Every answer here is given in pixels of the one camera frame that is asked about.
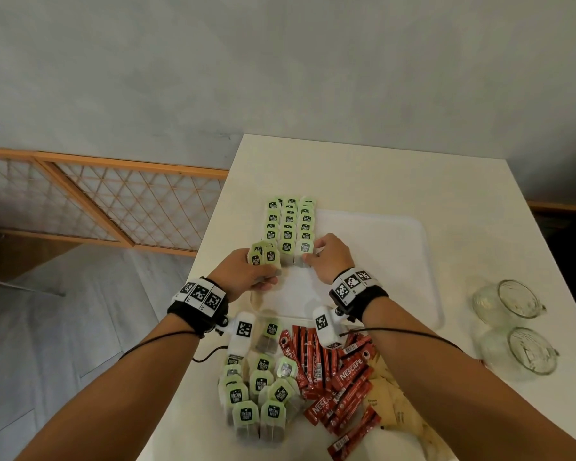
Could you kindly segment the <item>pile of green tea bags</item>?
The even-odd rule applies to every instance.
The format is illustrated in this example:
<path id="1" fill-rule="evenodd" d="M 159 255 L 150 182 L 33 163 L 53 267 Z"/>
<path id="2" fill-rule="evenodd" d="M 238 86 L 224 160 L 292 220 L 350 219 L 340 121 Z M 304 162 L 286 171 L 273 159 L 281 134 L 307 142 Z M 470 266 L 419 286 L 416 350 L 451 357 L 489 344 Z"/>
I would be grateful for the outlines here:
<path id="1" fill-rule="evenodd" d="M 227 333 L 231 319 L 218 331 Z M 277 318 L 256 322 L 245 358 L 226 355 L 218 380 L 226 424 L 239 440 L 280 445 L 304 408 L 308 379 L 292 335 Z"/>

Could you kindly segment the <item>person's right forearm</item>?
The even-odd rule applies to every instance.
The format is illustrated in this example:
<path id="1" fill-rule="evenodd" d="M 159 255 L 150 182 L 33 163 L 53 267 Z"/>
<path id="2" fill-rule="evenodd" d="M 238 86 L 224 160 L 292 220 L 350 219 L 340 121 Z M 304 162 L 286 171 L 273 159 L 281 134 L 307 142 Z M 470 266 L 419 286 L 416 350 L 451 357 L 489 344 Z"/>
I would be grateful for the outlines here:
<path id="1" fill-rule="evenodd" d="M 415 410 L 460 461 L 576 461 L 576 440 L 388 297 L 362 323 Z"/>

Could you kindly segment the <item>person's right hand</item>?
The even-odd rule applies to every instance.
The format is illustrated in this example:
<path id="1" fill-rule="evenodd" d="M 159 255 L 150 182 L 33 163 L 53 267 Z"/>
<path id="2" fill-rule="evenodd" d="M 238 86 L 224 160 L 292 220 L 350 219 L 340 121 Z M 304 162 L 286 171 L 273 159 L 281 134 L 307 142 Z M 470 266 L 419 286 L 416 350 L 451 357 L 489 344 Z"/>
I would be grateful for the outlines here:
<path id="1" fill-rule="evenodd" d="M 355 267 L 349 247 L 335 234 L 328 233 L 328 242 L 320 260 L 311 267 L 318 279 L 326 285 L 331 285 L 345 271 Z"/>

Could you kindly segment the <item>person's left forearm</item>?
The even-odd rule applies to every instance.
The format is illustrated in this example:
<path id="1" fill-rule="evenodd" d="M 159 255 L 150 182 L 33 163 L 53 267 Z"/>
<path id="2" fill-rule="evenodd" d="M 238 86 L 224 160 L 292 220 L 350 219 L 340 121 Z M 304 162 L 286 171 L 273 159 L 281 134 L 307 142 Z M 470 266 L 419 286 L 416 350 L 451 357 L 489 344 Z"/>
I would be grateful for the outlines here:
<path id="1" fill-rule="evenodd" d="M 15 461 L 136 461 L 203 336 L 193 316 L 168 314 L 66 403 Z"/>

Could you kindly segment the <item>clear glass cup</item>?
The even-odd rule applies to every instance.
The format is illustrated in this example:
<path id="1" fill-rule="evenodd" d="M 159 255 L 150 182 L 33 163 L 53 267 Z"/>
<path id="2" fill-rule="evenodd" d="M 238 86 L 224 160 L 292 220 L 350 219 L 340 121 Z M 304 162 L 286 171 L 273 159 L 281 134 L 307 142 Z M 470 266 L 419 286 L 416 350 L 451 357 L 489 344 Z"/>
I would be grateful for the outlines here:
<path id="1" fill-rule="evenodd" d="M 480 287 L 471 296 L 476 316 L 493 328 L 520 325 L 547 313 L 531 288 L 515 279 L 504 279 Z"/>
<path id="2" fill-rule="evenodd" d="M 508 381 L 529 381 L 553 374 L 559 353 L 538 332 L 524 326 L 489 329 L 477 341 L 484 365 Z"/>

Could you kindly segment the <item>pile of brown sugar packets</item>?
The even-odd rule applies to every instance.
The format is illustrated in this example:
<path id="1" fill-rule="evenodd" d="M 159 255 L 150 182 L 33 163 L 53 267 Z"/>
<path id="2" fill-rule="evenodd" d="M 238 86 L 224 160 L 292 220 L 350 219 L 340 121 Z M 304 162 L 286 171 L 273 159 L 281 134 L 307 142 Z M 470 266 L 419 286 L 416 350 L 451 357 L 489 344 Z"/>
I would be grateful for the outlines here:
<path id="1" fill-rule="evenodd" d="M 373 369 L 369 378 L 372 386 L 362 406 L 364 409 L 373 408 L 381 419 L 380 427 L 413 435 L 426 461 L 456 461 L 447 443 L 409 402 L 381 355 L 371 357 L 368 364 Z"/>

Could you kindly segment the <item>person's left hand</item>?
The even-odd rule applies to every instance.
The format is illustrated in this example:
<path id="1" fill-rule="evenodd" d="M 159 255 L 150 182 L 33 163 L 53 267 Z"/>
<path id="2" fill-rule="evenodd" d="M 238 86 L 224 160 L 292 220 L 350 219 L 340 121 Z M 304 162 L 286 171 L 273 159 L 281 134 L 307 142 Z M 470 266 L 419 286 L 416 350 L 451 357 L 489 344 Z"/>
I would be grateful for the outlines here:
<path id="1" fill-rule="evenodd" d="M 248 250 L 248 247 L 234 250 L 206 276 L 206 279 L 226 294 L 229 303 L 235 302 L 244 293 L 250 291 L 256 278 L 276 276 L 276 269 L 272 265 L 248 264 Z"/>

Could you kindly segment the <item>wooden skirting rail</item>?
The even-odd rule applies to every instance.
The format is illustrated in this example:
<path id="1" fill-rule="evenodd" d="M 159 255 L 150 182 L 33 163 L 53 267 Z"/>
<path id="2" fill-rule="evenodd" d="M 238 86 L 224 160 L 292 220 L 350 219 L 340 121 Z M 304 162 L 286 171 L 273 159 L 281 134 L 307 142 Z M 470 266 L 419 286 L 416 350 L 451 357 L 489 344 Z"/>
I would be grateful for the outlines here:
<path id="1" fill-rule="evenodd" d="M 563 216 L 576 216 L 576 205 L 541 202 L 541 201 L 527 201 L 530 210 L 538 214 L 561 214 Z"/>

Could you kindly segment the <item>pile of red coffee sticks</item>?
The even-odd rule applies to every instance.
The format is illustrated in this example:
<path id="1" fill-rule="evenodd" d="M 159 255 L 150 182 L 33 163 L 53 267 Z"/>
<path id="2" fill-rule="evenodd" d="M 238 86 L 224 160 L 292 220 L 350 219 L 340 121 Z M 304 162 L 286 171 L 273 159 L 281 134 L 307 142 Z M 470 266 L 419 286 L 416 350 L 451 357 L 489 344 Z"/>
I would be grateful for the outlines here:
<path id="1" fill-rule="evenodd" d="M 346 461 L 382 419 L 365 401 L 374 387 L 369 362 L 376 349 L 362 333 L 348 336 L 346 347 L 325 348 L 315 328 L 282 330 L 276 380 L 267 387 L 267 409 L 260 410 L 277 425 L 303 416 L 336 435 L 327 448 L 332 461 Z"/>

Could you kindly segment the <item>wooden lattice screen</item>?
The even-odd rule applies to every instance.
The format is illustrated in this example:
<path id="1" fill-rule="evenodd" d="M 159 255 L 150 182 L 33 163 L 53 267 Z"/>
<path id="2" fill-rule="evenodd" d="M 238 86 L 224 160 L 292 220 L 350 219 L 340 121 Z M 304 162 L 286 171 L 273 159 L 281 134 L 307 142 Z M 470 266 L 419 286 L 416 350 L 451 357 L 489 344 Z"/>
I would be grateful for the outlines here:
<path id="1" fill-rule="evenodd" d="M 0 148 L 0 233 L 195 257 L 228 174 Z"/>

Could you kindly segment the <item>translucent white plastic tray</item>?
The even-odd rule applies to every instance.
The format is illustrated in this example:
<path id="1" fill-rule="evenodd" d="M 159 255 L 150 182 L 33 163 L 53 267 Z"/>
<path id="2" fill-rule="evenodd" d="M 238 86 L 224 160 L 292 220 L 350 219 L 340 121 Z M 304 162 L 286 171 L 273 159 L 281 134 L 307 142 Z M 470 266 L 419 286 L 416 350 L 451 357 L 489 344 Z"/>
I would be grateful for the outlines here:
<path id="1" fill-rule="evenodd" d="M 316 236 L 329 232 L 347 244 L 356 265 L 371 273 L 391 299 L 430 329 L 444 325 L 422 223 L 407 216 L 316 209 Z M 333 304 L 329 290 L 310 268 L 292 265 L 283 268 L 271 291 L 251 293 L 250 302 L 261 314 L 311 320 L 316 307 Z"/>

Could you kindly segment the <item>rows of green tea bags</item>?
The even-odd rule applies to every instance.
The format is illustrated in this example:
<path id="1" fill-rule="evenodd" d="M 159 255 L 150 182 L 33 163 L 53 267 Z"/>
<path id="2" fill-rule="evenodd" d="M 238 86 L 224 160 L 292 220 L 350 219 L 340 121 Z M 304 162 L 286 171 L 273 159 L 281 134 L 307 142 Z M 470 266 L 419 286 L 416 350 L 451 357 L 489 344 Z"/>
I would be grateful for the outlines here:
<path id="1" fill-rule="evenodd" d="M 267 200 L 261 241 L 276 240 L 282 267 L 295 266 L 295 243 L 300 237 L 316 239 L 316 206 L 316 199 L 306 195 L 280 195 Z"/>

